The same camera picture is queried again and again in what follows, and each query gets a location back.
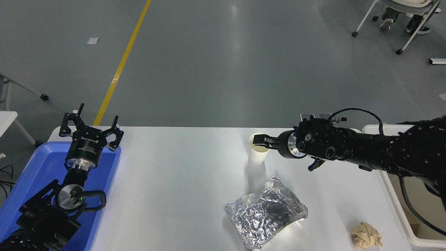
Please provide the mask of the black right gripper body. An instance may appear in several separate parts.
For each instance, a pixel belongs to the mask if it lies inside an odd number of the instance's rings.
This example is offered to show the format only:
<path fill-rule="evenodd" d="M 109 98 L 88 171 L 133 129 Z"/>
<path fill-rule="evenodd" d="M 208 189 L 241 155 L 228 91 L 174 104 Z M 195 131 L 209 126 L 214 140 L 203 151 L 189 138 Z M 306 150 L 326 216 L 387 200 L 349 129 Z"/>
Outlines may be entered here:
<path fill-rule="evenodd" d="M 296 136 L 293 136 L 295 132 L 295 130 L 284 131 L 277 137 L 277 151 L 284 158 L 298 158 Z"/>

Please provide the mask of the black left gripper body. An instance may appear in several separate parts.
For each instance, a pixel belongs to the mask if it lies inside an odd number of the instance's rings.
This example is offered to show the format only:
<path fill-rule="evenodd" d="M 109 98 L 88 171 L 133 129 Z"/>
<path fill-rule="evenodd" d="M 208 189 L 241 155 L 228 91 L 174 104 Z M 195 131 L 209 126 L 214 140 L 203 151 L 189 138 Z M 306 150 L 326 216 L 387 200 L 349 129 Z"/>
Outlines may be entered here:
<path fill-rule="evenodd" d="M 74 165 L 76 161 L 82 160 L 89 162 L 90 165 L 98 165 L 106 144 L 102 130 L 92 127 L 88 127 L 86 131 L 76 130 L 72 135 L 66 164 Z"/>

